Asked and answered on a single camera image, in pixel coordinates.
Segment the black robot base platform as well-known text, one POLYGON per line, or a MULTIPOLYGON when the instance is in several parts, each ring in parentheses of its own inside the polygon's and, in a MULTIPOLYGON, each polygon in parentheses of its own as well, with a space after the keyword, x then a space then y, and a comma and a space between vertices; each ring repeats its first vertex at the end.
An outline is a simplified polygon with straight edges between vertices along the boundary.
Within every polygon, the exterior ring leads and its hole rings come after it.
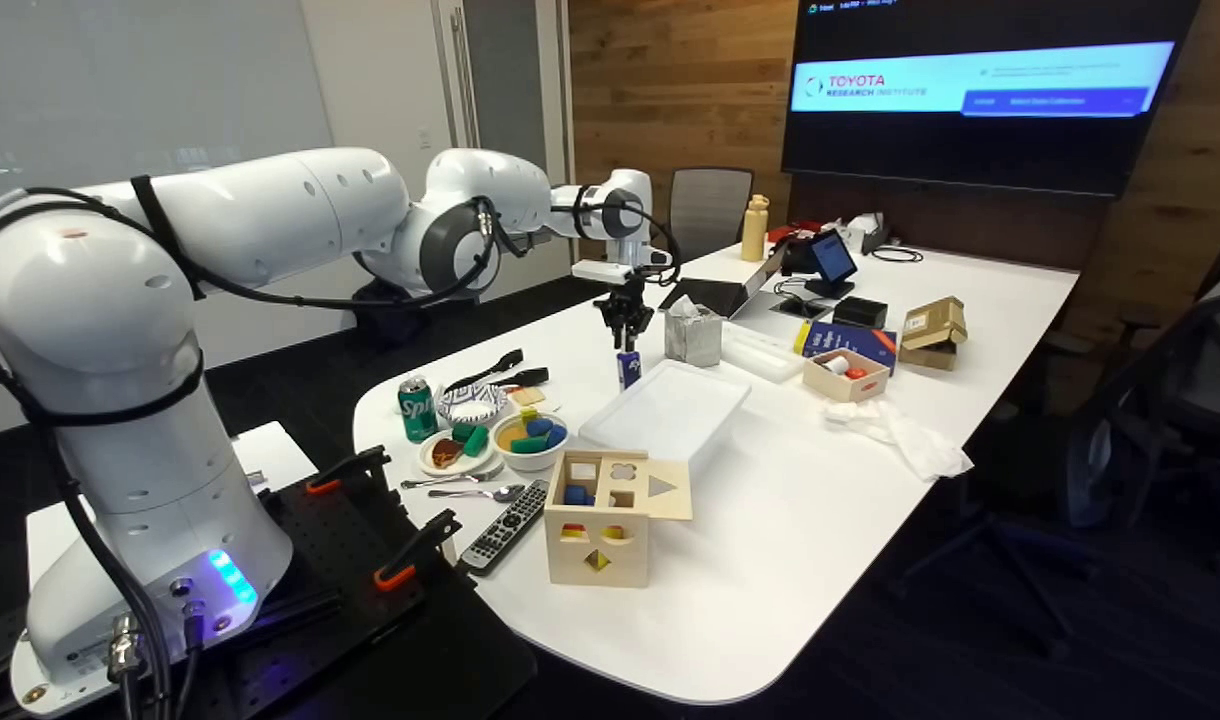
POLYGON ((182 720, 486 720, 540 669, 438 546, 456 516, 413 519, 365 449, 262 507, 293 568, 256 623, 199 660, 182 720))

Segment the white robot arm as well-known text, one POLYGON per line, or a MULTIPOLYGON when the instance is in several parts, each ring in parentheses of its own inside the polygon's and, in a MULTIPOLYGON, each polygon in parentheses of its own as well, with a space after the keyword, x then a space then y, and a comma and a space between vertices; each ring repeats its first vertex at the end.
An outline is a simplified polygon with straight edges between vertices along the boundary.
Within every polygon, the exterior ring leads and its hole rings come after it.
POLYGON ((9 657, 33 715, 143 693, 248 633, 293 568, 204 384, 192 306, 262 298, 334 255, 382 279, 391 311, 491 284, 529 235, 651 255, 651 174, 555 184, 522 156, 444 148, 421 184, 374 148, 300 148, 199 172, 0 196, 0 389, 65 461, 77 544, 33 583, 9 657))

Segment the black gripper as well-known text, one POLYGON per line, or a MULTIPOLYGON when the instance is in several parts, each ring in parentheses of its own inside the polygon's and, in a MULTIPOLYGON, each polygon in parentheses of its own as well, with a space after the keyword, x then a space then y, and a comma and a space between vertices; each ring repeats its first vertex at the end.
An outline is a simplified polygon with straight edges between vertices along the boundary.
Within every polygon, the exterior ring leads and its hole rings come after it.
POLYGON ((645 302, 645 273, 630 267, 620 284, 610 284, 596 311, 607 325, 610 352, 623 352, 623 332, 628 352, 640 352, 640 335, 651 325, 651 306, 645 302))

